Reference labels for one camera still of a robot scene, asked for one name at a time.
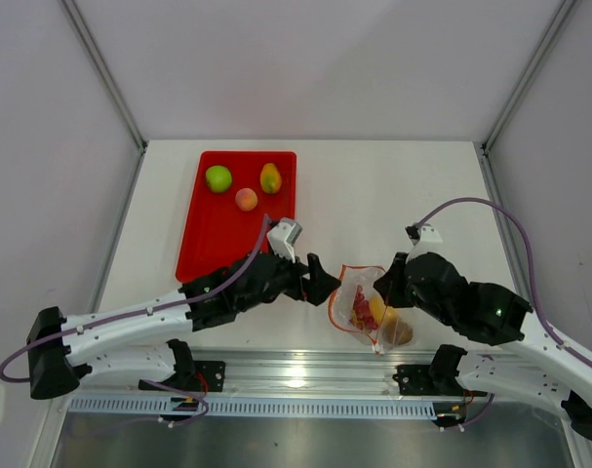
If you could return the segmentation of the clear zip top bag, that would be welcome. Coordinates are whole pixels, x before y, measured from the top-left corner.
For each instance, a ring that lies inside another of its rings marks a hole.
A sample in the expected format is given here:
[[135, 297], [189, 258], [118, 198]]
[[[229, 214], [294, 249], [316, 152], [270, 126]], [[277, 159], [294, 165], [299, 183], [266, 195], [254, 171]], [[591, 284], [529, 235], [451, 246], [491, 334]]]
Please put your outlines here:
[[343, 265], [340, 287], [328, 304], [330, 323], [352, 335], [377, 354], [390, 352], [414, 341], [408, 316], [385, 304], [374, 282], [386, 273], [381, 266]]

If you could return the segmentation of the orange yellow fruit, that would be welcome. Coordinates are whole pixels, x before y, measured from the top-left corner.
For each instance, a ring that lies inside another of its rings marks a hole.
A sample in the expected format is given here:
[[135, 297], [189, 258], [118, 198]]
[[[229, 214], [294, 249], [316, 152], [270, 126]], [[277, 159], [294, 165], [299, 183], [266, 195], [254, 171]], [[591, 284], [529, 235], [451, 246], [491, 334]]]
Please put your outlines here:
[[369, 309], [371, 314], [371, 330], [395, 331], [399, 319], [399, 313], [396, 309], [387, 306], [382, 298], [374, 295], [369, 299]]

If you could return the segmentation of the red grape bunch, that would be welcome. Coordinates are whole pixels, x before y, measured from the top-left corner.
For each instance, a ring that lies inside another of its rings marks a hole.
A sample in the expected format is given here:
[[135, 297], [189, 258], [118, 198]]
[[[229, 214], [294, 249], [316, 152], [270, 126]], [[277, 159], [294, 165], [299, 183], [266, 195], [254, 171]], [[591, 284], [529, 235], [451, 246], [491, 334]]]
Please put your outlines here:
[[360, 331], [372, 332], [371, 319], [369, 301], [365, 297], [363, 287], [358, 285], [352, 303], [349, 323]]

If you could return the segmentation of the brown kiwi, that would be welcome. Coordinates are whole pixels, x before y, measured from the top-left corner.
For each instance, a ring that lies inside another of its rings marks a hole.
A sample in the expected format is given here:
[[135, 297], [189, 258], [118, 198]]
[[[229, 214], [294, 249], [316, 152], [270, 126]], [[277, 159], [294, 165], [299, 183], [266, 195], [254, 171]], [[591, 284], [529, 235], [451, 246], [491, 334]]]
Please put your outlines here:
[[383, 341], [388, 346], [403, 346], [414, 337], [413, 327], [402, 320], [386, 323], [381, 331]]

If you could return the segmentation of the pink peach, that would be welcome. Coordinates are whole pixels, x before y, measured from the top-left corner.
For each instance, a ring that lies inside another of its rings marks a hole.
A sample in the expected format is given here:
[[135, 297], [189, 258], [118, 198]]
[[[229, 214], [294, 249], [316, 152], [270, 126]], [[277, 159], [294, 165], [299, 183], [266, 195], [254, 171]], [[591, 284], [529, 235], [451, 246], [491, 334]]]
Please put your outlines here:
[[257, 194], [252, 188], [242, 188], [235, 195], [235, 203], [242, 212], [250, 212], [257, 207]]

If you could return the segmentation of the red plastic tray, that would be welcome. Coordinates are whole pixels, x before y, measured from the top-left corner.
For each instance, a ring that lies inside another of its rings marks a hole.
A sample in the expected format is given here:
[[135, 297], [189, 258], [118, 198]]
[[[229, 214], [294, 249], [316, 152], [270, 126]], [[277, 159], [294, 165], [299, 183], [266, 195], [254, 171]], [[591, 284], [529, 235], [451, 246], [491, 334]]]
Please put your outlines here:
[[[275, 195], [264, 193], [259, 174], [267, 163], [274, 163], [282, 187]], [[213, 193], [207, 186], [205, 171], [214, 165], [225, 166], [232, 174], [230, 188]], [[242, 212], [235, 195], [252, 188], [257, 207]], [[205, 151], [202, 153], [192, 191], [178, 255], [176, 278], [181, 283], [207, 275], [250, 252], [259, 235], [263, 217], [293, 218], [296, 213], [296, 155], [290, 151]]]

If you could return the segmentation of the yellow green mango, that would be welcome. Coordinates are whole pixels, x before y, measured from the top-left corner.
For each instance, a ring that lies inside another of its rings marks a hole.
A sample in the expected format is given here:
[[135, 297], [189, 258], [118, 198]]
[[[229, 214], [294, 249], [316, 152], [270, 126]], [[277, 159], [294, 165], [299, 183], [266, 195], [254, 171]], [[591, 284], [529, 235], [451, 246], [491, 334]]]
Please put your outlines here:
[[274, 163], [265, 164], [259, 174], [261, 190], [268, 195], [277, 194], [282, 187], [282, 176]]

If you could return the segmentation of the green apple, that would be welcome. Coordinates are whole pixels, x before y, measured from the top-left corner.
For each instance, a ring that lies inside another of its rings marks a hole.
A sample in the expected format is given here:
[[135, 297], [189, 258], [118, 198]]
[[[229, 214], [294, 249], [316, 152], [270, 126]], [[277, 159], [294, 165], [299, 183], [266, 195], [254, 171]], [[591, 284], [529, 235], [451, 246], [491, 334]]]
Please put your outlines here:
[[232, 174], [225, 166], [214, 165], [205, 171], [205, 180], [213, 193], [223, 193], [232, 184]]

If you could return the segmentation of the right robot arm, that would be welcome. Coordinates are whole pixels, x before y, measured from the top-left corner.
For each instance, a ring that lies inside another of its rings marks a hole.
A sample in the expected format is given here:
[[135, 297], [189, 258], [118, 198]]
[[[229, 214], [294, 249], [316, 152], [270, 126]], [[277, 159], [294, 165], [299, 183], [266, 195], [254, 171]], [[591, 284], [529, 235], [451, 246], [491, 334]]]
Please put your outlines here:
[[509, 368], [477, 352], [443, 344], [428, 369], [438, 394], [472, 390], [508, 396], [565, 419], [592, 442], [589, 356], [549, 335], [522, 297], [493, 283], [469, 282], [436, 253], [397, 253], [374, 283], [392, 308], [417, 308], [468, 340], [508, 350], [535, 367]]

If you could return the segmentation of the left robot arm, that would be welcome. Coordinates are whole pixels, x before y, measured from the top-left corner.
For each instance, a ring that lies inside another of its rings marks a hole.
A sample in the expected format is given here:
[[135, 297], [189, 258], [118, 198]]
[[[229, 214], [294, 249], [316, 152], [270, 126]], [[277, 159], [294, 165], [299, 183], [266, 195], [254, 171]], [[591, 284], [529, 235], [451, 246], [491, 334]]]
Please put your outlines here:
[[318, 306], [340, 284], [314, 253], [305, 262], [257, 253], [126, 310], [64, 316], [43, 309], [26, 339], [29, 394], [50, 400], [86, 384], [197, 390], [203, 372], [180, 334], [232, 323], [281, 295]]

